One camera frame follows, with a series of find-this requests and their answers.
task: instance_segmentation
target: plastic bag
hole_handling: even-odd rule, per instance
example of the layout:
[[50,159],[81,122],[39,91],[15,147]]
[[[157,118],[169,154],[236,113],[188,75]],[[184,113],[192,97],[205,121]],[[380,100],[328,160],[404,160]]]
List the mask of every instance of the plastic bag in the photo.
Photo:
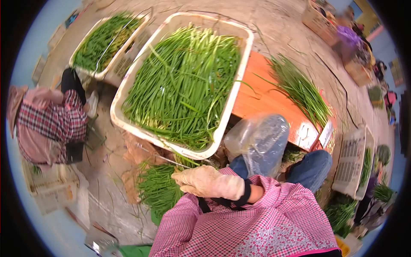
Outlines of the plastic bag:
[[259,115],[238,122],[225,136],[231,162],[242,155],[248,176],[275,177],[287,145],[289,124],[278,114]]
[[346,47],[356,49],[361,38],[351,29],[344,26],[337,26],[338,38],[344,42]]

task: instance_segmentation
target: green cloth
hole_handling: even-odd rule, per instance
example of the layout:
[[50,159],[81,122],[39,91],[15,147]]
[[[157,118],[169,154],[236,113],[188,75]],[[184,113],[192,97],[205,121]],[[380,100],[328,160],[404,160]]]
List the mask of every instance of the green cloth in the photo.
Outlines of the green cloth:
[[148,257],[152,245],[123,245],[119,247],[123,257]]

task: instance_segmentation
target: black pants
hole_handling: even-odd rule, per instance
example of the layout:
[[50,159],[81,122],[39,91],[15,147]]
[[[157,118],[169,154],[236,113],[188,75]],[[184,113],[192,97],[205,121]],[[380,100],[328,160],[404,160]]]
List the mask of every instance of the black pants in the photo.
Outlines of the black pants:
[[74,89],[78,93],[81,103],[85,105],[85,91],[81,85],[77,72],[74,69],[67,68],[61,76],[61,92],[65,94],[66,91],[71,89]]
[[356,216],[354,218],[354,223],[356,225],[359,225],[361,223],[361,220],[363,219],[364,214],[367,211],[370,202],[371,202],[371,197],[364,196],[364,198],[358,204]]
[[[74,89],[78,93],[81,103],[85,105],[85,91],[80,79],[74,69],[67,68],[61,76],[61,92],[64,94],[71,89]],[[67,164],[81,162],[83,160],[83,147],[84,142],[69,142],[66,144]]]

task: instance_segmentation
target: hand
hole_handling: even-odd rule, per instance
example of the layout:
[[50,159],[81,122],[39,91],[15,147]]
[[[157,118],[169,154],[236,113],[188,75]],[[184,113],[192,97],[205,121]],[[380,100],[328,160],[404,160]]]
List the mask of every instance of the hand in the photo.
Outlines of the hand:
[[221,174],[208,165],[175,172],[171,178],[180,186],[181,191],[198,197],[223,197],[237,201],[244,195],[244,179],[235,175]]

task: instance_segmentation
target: knee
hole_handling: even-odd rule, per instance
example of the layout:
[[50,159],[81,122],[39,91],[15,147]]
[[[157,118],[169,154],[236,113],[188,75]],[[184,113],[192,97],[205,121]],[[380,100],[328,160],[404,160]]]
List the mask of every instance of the knee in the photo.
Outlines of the knee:
[[68,76],[73,77],[73,75],[74,75],[74,69],[72,69],[72,68],[66,68],[66,69],[63,71],[62,78],[68,77]]
[[315,155],[315,158],[317,161],[324,163],[326,165],[329,165],[331,167],[332,165],[332,156],[325,150],[317,150],[312,152],[313,155]]

